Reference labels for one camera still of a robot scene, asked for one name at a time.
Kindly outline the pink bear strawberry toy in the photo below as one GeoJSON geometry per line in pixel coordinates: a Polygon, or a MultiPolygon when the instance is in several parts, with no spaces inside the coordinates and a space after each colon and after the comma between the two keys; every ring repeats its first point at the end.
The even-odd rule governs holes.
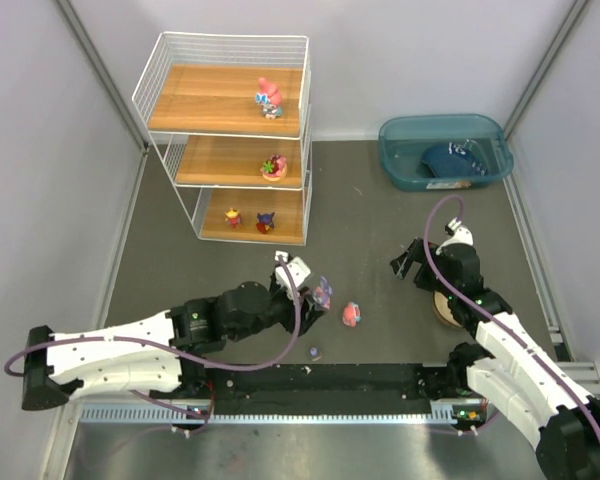
{"type": "Polygon", "coordinates": [[[273,155],[264,161],[260,167],[262,177],[269,182],[277,182],[287,175],[287,158],[283,155],[273,155]]]}

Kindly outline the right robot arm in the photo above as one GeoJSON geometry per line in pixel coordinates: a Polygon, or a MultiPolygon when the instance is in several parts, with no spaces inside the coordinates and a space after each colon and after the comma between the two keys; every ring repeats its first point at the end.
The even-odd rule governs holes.
{"type": "Polygon", "coordinates": [[[472,343],[450,353],[447,378],[486,398],[525,437],[548,479],[600,479],[600,398],[568,374],[525,331],[512,307],[484,284],[475,248],[415,239],[390,266],[433,293],[472,343]]]}

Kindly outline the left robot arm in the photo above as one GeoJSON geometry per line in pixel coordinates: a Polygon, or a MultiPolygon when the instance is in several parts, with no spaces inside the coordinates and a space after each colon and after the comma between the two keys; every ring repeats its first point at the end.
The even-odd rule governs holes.
{"type": "Polygon", "coordinates": [[[244,282],[133,323],[92,332],[30,330],[21,407],[42,411],[81,397],[142,391],[155,399],[194,398],[206,387],[208,355],[274,325],[303,335],[331,306],[329,284],[298,291],[244,282]]]}

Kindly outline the purple bunny donut toy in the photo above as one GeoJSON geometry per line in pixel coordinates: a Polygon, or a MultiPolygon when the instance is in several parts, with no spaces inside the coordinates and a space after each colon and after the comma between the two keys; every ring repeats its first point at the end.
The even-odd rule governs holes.
{"type": "Polygon", "coordinates": [[[312,290],[311,298],[318,306],[325,310],[329,310],[331,307],[332,296],[332,286],[324,276],[321,276],[318,286],[312,290]]]}

